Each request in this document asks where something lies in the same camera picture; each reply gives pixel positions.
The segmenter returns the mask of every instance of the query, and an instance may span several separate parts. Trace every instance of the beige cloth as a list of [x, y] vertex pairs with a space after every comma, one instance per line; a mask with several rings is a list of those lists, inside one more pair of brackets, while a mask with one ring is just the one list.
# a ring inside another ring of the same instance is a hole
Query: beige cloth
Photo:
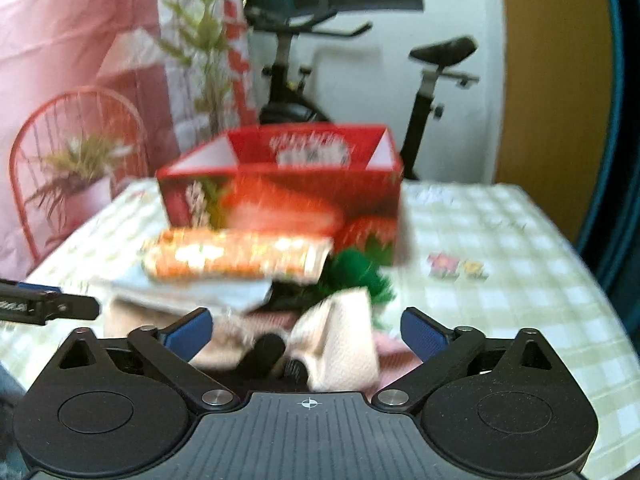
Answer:
[[[106, 337], [124, 337], [141, 325], [165, 327], [179, 317], [115, 300], [107, 309], [104, 332]], [[202, 369], [232, 369], [260, 335], [278, 333], [287, 343], [286, 355], [305, 363], [311, 390], [365, 390], [380, 375], [370, 317], [365, 288], [338, 292], [298, 321], [290, 312], [217, 317], [211, 341], [191, 363]]]

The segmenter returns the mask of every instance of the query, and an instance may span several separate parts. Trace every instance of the table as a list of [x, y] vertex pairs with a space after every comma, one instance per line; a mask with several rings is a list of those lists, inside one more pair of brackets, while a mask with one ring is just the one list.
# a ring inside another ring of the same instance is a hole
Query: table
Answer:
[[[583, 470], [616, 478], [640, 462], [640, 364], [607, 298], [571, 246], [514, 186], [404, 184], [399, 263], [388, 274], [398, 294], [380, 317], [399, 335], [400, 313], [416, 306], [440, 323], [511, 338], [536, 327], [553, 345], [598, 415], [598, 439]], [[110, 297], [89, 284], [135, 263], [166, 218], [155, 180], [133, 183], [69, 237], [28, 281]], [[102, 316], [87, 323], [102, 335]], [[74, 320], [46, 327], [4, 325], [0, 360], [26, 388]]]

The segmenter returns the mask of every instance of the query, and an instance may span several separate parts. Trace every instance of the exercise bike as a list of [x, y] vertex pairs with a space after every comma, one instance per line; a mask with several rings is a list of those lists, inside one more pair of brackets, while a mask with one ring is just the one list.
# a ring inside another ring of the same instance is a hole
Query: exercise bike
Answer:
[[300, 81], [297, 85], [292, 86], [289, 83], [291, 40], [301, 34], [349, 40], [371, 30], [372, 23], [364, 23], [351, 32], [317, 30], [318, 25], [334, 18], [337, 11], [332, 10], [319, 16], [313, 16], [306, 22], [295, 25], [292, 25], [286, 18], [257, 7], [246, 7], [244, 13], [247, 22], [255, 32], [271, 32], [276, 35], [278, 40], [275, 62], [262, 69], [262, 74], [271, 78], [271, 87], [269, 102], [260, 110], [260, 124], [332, 122], [327, 114], [304, 95], [306, 78], [312, 73], [310, 67], [300, 67]]
[[404, 177], [409, 180], [420, 180], [414, 172], [415, 159], [420, 150], [420, 143], [424, 135], [429, 115], [439, 120], [444, 113], [444, 106], [433, 106], [436, 82], [444, 77], [458, 82], [460, 88], [469, 88], [478, 83], [480, 78], [466, 72], [455, 72], [448, 68], [463, 62], [478, 49], [476, 40], [471, 36], [462, 36], [453, 40], [435, 43], [427, 46], [419, 46], [411, 50], [409, 57], [435, 65], [436, 68], [422, 70], [422, 83], [415, 95], [414, 108], [409, 119], [409, 126], [404, 137], [404, 143], [400, 149], [400, 158], [404, 165]]

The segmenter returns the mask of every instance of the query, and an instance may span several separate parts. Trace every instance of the brown door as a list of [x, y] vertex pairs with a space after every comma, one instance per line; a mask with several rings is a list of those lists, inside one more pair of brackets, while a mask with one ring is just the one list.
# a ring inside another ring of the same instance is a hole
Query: brown door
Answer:
[[518, 184], [574, 241], [609, 122], [608, 0], [504, 0], [504, 127], [496, 182]]

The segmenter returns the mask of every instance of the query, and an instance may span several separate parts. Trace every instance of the red box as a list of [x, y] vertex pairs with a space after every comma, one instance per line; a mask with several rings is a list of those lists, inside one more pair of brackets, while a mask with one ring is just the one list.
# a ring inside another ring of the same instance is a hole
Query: red box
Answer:
[[172, 226], [327, 235], [393, 261], [402, 164], [386, 126], [249, 126], [156, 176]]

